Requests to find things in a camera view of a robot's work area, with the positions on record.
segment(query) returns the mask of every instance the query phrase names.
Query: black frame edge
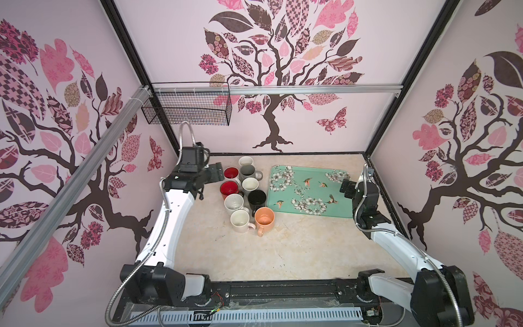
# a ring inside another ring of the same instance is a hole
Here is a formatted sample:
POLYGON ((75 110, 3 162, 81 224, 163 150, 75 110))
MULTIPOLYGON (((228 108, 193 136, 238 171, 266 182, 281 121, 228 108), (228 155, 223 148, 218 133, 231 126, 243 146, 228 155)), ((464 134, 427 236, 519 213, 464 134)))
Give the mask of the black frame edge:
POLYGON ((405 79, 403 80, 403 83, 402 83, 403 88, 401 90, 399 97, 394 98, 394 100, 390 104, 389 108, 387 109, 385 115, 383 116, 383 119, 381 120, 380 125, 376 129, 376 132, 372 136, 369 146, 367 147, 367 150, 365 151, 366 156, 372 155, 372 153, 378 146, 378 143, 380 142, 381 138, 385 134, 387 127, 389 126, 390 122, 394 118, 394 115, 396 114, 401 103, 405 99, 405 96, 408 93, 408 90, 411 88, 416 77, 418 76, 419 71, 425 64, 425 61, 427 60, 429 54, 432 52, 434 45, 436 44, 439 37, 445 30, 447 23, 449 22, 450 18, 452 17, 452 14, 456 10, 456 7, 458 6, 459 2, 460 2, 460 0, 446 0, 445 1, 445 4, 443 5, 441 11, 439 12, 438 17, 436 18, 436 21, 432 25, 432 28, 430 29, 429 34, 425 38, 425 41, 423 42, 422 47, 418 51, 418 54, 416 55, 414 62, 412 63, 411 67, 408 69, 407 75, 405 76, 405 79))
MULTIPOLYGON (((105 13, 109 18, 109 21, 111 22, 112 27, 115 30, 116 35, 118 36, 118 39, 120 40, 120 43, 122 44, 123 49, 125 50, 127 57, 129 58, 129 61, 131 62, 131 65, 134 68, 134 71, 136 72, 136 75, 138 76, 138 79, 140 80, 140 83, 149 86, 149 90, 153 95, 151 101, 155 102, 155 104, 157 105, 155 105, 155 107, 161 107, 160 100, 154 93, 154 88, 151 83, 151 80, 149 79, 149 76, 145 71, 145 66, 140 60, 140 56, 138 56, 138 52, 136 51, 136 48, 131 40, 131 36, 129 35, 129 32, 127 31, 125 24, 123 23, 122 17, 118 12, 118 8, 116 7, 115 2, 113 0, 100 0, 100 3, 104 8, 105 13)), ((173 127, 168 123, 167 117, 165 116, 165 112, 163 111, 163 109, 157 109, 156 113, 160 118, 160 122, 165 131, 165 134, 167 135, 167 138, 169 139, 169 142, 173 146, 174 152, 178 156, 180 145, 178 143, 176 135, 174 134, 173 127)))

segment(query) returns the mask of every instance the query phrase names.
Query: red mug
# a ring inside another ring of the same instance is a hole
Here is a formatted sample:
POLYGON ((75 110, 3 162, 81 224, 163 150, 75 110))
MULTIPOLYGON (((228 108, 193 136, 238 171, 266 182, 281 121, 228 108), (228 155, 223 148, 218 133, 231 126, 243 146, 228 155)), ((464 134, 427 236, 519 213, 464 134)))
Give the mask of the red mug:
POLYGON ((220 193, 225 200, 227 196, 238 193, 238 184, 233 181, 227 181, 220 186, 220 193))

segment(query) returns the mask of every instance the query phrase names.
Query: floral tray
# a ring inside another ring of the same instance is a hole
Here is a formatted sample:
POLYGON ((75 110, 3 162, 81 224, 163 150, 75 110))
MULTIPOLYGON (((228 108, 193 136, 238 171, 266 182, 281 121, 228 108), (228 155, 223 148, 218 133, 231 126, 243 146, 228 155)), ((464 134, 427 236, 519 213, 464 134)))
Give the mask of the floral tray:
POLYGON ((352 200, 339 192, 342 170, 273 166, 270 171, 267 206, 275 212, 315 216, 352 217, 352 200))

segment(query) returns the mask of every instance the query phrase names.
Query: wire basket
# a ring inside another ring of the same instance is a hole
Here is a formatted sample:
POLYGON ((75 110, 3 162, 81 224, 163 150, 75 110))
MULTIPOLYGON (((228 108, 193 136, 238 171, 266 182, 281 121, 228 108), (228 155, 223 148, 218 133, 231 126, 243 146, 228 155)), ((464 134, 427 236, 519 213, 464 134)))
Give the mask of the wire basket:
POLYGON ((232 104, 227 82, 211 82, 211 86, 208 86, 209 82, 152 84, 155 96, 142 106, 149 124, 162 123, 163 118, 158 113, 163 110, 169 124, 188 121, 197 125, 229 125, 232 104))

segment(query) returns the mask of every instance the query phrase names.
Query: tree mural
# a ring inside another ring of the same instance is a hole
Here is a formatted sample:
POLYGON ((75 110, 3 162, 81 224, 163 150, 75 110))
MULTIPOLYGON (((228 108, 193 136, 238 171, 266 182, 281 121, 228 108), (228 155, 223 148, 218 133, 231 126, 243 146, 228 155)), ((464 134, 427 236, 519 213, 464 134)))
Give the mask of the tree mural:
MULTIPOLYGON (((358 39, 350 40, 358 26, 356 11, 345 14, 353 7, 354 0, 343 3, 311 0, 318 7, 323 6, 316 21, 310 17, 309 0, 288 0, 285 6, 283 0, 247 1, 245 5, 241 0, 218 2, 234 11, 218 13, 209 22, 220 23, 228 32, 219 34, 204 29, 207 45, 218 58, 217 62, 212 55, 204 54, 199 64, 212 75, 211 86, 221 86, 225 81, 248 86, 347 85, 356 83, 363 75, 342 73, 352 70, 362 60, 362 57, 347 56, 358 42, 358 39), (226 73, 218 73, 218 64, 226 73)), ((232 103, 238 103, 238 111, 247 109, 256 114, 264 110, 262 116, 270 134, 254 148, 270 144, 279 152, 282 151, 277 144, 292 144, 292 141, 280 135, 275 116, 278 108, 295 110, 299 103, 306 110, 313 110, 312 105, 321 106, 339 99, 335 94, 311 94, 308 98, 306 101, 295 94, 231 96, 232 103)), ((224 100, 218 97, 215 104, 220 105, 224 100)), ((345 126, 345 114, 345 110, 340 110, 335 119, 321 119, 317 123, 332 132, 336 127, 345 126)))
POLYGON ((508 51, 486 57, 494 61, 494 78, 482 74, 474 61, 457 89, 447 84, 436 92, 438 108, 424 116, 429 125, 424 123, 413 133, 427 151, 419 159, 426 163, 425 175, 431 180, 427 201, 419 212, 398 205, 411 219, 407 224, 411 238, 416 229, 426 248, 424 224, 443 197, 457 197, 453 209, 463 210, 463 223, 476 217, 482 223, 478 239, 484 253, 490 250, 491 234, 496 231, 485 221, 485 210, 490 208, 497 226, 496 252, 523 279, 523 241, 503 231, 510 227, 523 232, 523 100, 495 92, 497 83, 521 92, 523 59, 508 51), (486 123, 481 126, 478 121, 486 123), (505 195, 518 199, 507 201, 505 195))

